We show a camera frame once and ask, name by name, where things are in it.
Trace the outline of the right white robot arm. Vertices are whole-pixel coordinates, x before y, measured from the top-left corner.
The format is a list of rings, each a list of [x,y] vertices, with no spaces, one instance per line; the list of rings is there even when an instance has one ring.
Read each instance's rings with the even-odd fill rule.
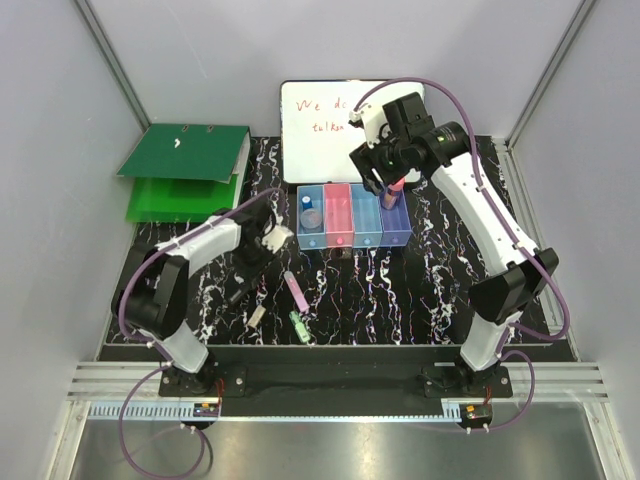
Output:
[[[367,191],[380,195],[420,172],[453,205],[481,253],[488,276],[469,290],[474,317],[453,374],[460,393],[476,396],[490,383],[487,369],[499,360],[507,328],[546,286],[557,254],[521,232],[473,157],[474,141],[456,122],[435,125],[419,94],[380,107],[360,102],[349,123],[365,134],[350,158]]]

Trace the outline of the white dry-erase board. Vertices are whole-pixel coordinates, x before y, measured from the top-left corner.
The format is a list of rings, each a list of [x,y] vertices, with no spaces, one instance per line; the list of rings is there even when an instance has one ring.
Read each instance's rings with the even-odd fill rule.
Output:
[[[410,93],[423,95],[420,83],[396,83],[371,96],[376,80],[286,81],[280,88],[283,179],[289,184],[359,183],[361,176],[349,154],[366,141],[349,124],[349,113],[362,100],[379,113],[381,107]]]

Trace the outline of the purple bin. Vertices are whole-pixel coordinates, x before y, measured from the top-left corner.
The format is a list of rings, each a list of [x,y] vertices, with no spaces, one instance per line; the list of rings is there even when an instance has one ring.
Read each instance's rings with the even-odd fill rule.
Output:
[[[396,248],[408,244],[412,235],[412,225],[406,203],[405,193],[399,190],[391,209],[387,209],[385,195],[380,196],[380,217],[382,224],[382,237],[380,247]]]

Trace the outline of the small clear glue bottle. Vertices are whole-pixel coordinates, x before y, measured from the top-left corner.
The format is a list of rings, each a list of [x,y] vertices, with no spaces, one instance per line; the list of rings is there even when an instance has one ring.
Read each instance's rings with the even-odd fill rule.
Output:
[[[314,207],[310,196],[305,195],[301,198],[302,210],[299,214],[301,226],[311,232],[322,228],[323,215],[320,210]]]

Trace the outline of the light blue bin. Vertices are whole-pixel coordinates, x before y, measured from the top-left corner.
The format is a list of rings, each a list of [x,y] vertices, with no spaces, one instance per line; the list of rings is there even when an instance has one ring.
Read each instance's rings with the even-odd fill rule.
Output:
[[[375,248],[382,238],[379,199],[361,184],[351,184],[355,248]]]
[[[322,228],[316,231],[305,230],[299,221],[301,213],[301,198],[305,195],[311,197],[315,208],[321,211],[323,215]],[[297,188],[297,238],[301,250],[324,249],[327,247],[325,221],[324,221],[324,190],[322,185],[301,185]]]

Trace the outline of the pink eraser stick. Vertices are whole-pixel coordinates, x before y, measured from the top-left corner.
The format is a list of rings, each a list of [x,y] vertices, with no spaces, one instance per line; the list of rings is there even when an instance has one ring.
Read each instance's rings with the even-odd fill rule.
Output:
[[[298,307],[298,310],[303,314],[308,313],[310,309],[309,304],[293,273],[290,271],[285,271],[283,277],[289,288],[289,291],[291,292],[294,302]]]

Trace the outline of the pink bin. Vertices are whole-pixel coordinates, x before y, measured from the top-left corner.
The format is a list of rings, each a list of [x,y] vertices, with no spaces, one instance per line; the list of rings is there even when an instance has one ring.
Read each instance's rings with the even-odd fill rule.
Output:
[[[354,242],[351,186],[329,183],[323,186],[324,228],[329,248],[351,247]]]

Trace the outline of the pink transparent stapler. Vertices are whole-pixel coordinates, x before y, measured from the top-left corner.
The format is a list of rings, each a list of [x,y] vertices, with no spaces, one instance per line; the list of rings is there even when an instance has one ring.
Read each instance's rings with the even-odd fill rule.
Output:
[[[385,210],[391,210],[396,205],[401,192],[404,190],[405,179],[402,178],[396,183],[390,184],[386,187],[381,199],[381,206]]]

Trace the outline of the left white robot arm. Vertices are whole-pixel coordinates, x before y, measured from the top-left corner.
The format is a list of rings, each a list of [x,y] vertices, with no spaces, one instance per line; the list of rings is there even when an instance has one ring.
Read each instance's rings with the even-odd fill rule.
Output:
[[[227,295],[231,306],[257,287],[260,277],[292,240],[263,201],[245,209],[221,209],[196,229],[156,245],[131,247],[111,309],[122,327],[131,326],[182,371],[181,384],[196,396],[215,386],[210,354],[186,322],[188,284],[192,276],[228,254],[242,280]]]

